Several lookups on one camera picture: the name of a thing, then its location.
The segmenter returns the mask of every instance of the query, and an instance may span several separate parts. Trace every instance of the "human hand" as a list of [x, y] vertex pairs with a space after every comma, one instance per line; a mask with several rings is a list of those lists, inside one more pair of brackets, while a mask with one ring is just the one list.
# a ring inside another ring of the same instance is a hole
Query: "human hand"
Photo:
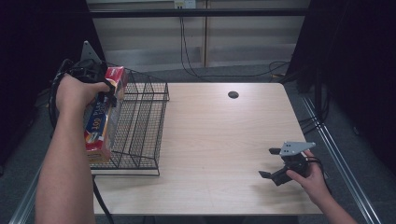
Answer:
[[[314, 157], [314, 154], [310, 150], [306, 150], [304, 153], [307, 157]], [[317, 163], [309, 163], [306, 173], [307, 177], [303, 177], [292, 170], [288, 170], [286, 174], [301, 184], [312, 203], [320, 205], [332, 199], [332, 195], [324, 182], [323, 173]]]
[[83, 83], [66, 74], [56, 93], [56, 106], [61, 114], [83, 113], [99, 91], [110, 91], [110, 88], [104, 82]]

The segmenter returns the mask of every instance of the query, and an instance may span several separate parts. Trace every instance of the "wooden table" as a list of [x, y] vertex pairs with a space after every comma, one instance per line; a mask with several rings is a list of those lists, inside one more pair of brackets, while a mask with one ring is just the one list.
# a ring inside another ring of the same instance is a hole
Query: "wooden table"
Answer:
[[[304, 141], [280, 84], [170, 83], [160, 176], [97, 176], [112, 214], [319, 214], [294, 181], [277, 187], [259, 170], [283, 167], [270, 147]], [[229, 91], [239, 97], [231, 99]], [[103, 214], [95, 202], [95, 214]]]

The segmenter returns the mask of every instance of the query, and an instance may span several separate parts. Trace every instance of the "wrist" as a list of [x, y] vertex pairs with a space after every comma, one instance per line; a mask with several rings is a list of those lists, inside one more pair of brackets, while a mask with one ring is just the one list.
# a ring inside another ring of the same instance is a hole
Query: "wrist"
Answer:
[[326, 207], [332, 206], [333, 204], [337, 204], [335, 199], [332, 197], [332, 195], [323, 195], [322, 197], [318, 198], [314, 204], [317, 205], [317, 207], [320, 210], [326, 210]]
[[75, 128], [83, 126], [84, 111], [79, 110], [63, 110], [59, 113], [58, 125], [62, 125], [63, 128]]

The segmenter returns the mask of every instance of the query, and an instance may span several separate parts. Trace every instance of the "cardboard box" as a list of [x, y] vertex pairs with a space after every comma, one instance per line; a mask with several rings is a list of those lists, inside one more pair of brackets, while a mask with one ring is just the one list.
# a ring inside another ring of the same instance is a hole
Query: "cardboard box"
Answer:
[[85, 147], [90, 163], [110, 160], [125, 88], [128, 84], [128, 75], [123, 67], [108, 67], [105, 78], [116, 87], [117, 106], [112, 107], [107, 97], [103, 102], [96, 100], [94, 104], [84, 132]]

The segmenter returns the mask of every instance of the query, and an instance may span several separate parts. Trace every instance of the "metal wire basket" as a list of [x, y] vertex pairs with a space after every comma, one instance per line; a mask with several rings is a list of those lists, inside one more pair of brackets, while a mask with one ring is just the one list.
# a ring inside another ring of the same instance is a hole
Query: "metal wire basket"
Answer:
[[169, 101], [168, 85], [156, 77], [143, 74], [129, 73], [129, 80], [110, 161], [91, 164], [92, 173], [97, 175], [160, 174], [163, 119]]

